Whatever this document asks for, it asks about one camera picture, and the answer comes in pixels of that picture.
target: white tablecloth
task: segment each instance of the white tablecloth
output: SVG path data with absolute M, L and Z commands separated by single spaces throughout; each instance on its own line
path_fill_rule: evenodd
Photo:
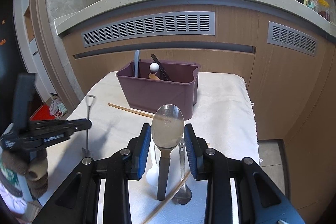
M 143 123 L 152 123 L 151 118 L 110 107 L 107 103 L 127 107 L 128 103 L 115 76 L 109 73 L 100 80 L 88 94 L 95 95 L 97 101 L 91 108 L 89 150 L 95 160 L 110 157 L 125 148 L 129 140 L 140 134 Z M 83 100 L 68 120 L 86 117 L 86 104 Z M 241 160 L 249 156 L 259 160 L 257 133 L 252 104 L 248 97 L 243 78 L 223 73 L 199 73 L 197 104 L 190 120 L 196 136 L 204 138 L 211 147 L 221 151 L 226 157 Z M 75 133 L 70 140 L 47 148 L 49 189 L 39 199 L 42 205 L 54 193 L 73 168 L 81 161 L 81 149 L 85 146 L 85 132 Z M 186 157 L 186 172 L 189 169 Z M 146 172 L 152 166 L 148 157 Z M 180 180 L 179 152 L 171 154 L 167 194 Z M 203 223 L 206 203 L 206 181 L 195 181 L 192 176 L 187 181 L 193 193 L 192 200 L 184 206 L 172 201 L 150 223 Z M 234 223 L 238 223 L 236 194 L 231 183 Z M 132 223 L 142 221 L 160 203 L 156 200 L 157 188 L 146 181 L 146 174 L 140 181 L 129 181 L 129 197 Z M 102 203 L 104 190 L 99 199 L 98 223 L 102 223 Z

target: tile floor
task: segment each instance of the tile floor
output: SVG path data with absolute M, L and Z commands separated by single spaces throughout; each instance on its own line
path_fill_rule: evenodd
M 277 141 L 258 141 L 261 168 L 285 194 L 285 178 Z

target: chopstick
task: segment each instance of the chopstick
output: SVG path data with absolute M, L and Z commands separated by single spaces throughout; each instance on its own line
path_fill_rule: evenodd
M 115 108 L 118 108 L 118 109 L 121 109 L 121 110 L 132 112 L 134 114 L 138 114 L 138 115 L 141 115 L 141 116 L 145 116 L 145 117 L 149 117 L 149 118 L 154 118 L 154 115 L 152 115 L 152 114 L 143 113 L 143 112 L 140 112 L 140 111 L 136 111 L 136 110 L 129 109 L 129 108 L 126 108 L 126 107 L 122 107 L 122 106 L 117 106 L 117 105 L 110 104 L 110 103 L 108 103 L 108 105 L 112 106 L 112 107 L 115 107 Z
M 183 180 L 180 181 L 180 183 L 176 186 L 176 188 L 174 190 L 172 190 L 169 195 L 166 197 L 166 199 L 164 201 L 162 201 L 153 211 L 152 213 L 147 216 L 147 218 L 145 219 L 144 222 L 142 222 L 142 224 L 147 224 L 149 221 L 151 221 L 153 219 L 154 216 L 157 215 L 157 213 L 159 211 L 161 211 L 164 206 L 167 205 L 167 203 L 173 198 L 174 195 L 176 195 L 176 193 L 179 191 L 179 189 L 181 189 L 181 187 L 183 186 L 183 184 L 187 181 L 187 179 L 190 176 L 190 171 L 186 174 L 186 176 L 184 177 Z

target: yellow jar lid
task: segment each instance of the yellow jar lid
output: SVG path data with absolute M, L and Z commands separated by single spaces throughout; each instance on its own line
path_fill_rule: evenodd
M 329 4 L 325 0 L 318 0 L 318 2 L 321 3 L 324 6 L 327 6 L 329 8 Z

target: ventilation grille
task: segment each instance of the ventilation grille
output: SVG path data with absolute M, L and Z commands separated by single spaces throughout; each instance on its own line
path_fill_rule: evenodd
M 313 37 L 271 21 L 268 24 L 267 43 L 316 56 L 317 41 Z
M 133 17 L 82 32 L 84 47 L 136 37 L 215 35 L 215 12 L 171 12 Z

